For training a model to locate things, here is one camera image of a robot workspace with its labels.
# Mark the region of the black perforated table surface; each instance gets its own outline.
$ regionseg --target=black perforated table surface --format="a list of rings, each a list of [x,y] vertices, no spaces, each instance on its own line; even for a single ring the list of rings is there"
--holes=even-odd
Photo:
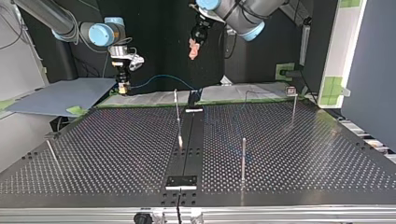
[[[396,166],[331,116],[292,103],[94,109],[0,174],[0,207],[396,204]],[[242,138],[247,139],[241,182]],[[196,175],[197,190],[166,191]]]

